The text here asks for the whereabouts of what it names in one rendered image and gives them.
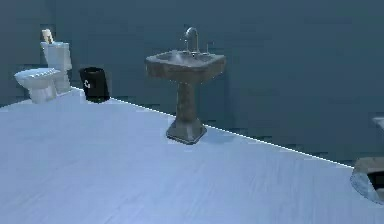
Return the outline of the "silver sink faucet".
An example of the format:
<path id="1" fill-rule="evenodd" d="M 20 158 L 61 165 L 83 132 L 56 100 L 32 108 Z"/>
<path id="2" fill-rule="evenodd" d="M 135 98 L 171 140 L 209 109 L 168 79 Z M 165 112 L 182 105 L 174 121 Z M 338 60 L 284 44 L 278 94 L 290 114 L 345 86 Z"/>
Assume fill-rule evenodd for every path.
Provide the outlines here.
<path id="1" fill-rule="evenodd" d="M 186 52 L 189 54 L 208 55 L 209 52 L 201 52 L 199 47 L 199 34 L 195 27 L 189 27 L 184 33 L 184 42 L 186 44 Z"/>

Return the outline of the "black waste bin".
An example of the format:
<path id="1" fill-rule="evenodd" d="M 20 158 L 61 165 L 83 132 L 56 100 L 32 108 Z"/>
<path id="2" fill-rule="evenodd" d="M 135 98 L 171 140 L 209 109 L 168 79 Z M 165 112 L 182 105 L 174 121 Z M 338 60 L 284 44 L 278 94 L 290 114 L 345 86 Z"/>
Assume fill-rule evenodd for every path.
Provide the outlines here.
<path id="1" fill-rule="evenodd" d="M 87 101 L 102 103 L 110 99 L 106 75 L 102 68 L 81 68 L 79 74 Z"/>

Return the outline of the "white toilet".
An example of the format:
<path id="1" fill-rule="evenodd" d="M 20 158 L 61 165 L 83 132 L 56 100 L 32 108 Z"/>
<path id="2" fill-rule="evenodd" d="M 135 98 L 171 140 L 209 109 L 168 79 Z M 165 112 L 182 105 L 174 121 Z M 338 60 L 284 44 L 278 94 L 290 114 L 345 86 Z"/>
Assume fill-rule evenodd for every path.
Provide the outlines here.
<path id="1" fill-rule="evenodd" d="M 33 103 L 50 101 L 71 90 L 68 72 L 72 69 L 70 45 L 66 42 L 41 42 L 47 66 L 19 71 L 14 75 Z"/>

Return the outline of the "beige toilet paper roll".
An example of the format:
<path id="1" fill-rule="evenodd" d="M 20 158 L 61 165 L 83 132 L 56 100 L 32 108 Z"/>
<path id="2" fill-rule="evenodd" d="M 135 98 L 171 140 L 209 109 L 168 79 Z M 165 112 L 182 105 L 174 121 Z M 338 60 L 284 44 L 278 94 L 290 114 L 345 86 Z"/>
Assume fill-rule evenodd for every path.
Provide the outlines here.
<path id="1" fill-rule="evenodd" d="M 54 42 L 50 29 L 43 29 L 42 30 L 42 36 L 43 36 L 46 43 L 52 44 Z"/>

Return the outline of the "pale round bathtub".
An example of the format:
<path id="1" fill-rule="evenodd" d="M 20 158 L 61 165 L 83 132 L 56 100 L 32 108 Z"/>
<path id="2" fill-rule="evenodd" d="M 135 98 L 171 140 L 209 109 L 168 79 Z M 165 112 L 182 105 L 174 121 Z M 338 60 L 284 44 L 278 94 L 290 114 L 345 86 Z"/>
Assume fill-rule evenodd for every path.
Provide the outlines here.
<path id="1" fill-rule="evenodd" d="M 360 195 L 371 202 L 384 205 L 384 157 L 357 159 L 350 182 Z"/>

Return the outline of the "brown pedestal sink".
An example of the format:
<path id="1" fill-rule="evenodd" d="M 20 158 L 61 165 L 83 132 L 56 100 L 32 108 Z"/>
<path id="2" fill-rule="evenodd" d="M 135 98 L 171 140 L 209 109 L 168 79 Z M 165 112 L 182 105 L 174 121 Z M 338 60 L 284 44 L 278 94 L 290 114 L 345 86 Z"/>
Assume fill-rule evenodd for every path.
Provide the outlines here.
<path id="1" fill-rule="evenodd" d="M 171 50 L 145 58 L 146 74 L 178 83 L 176 118 L 166 136 L 183 144 L 196 144 L 207 129 L 198 119 L 195 86 L 223 73 L 224 55 Z"/>

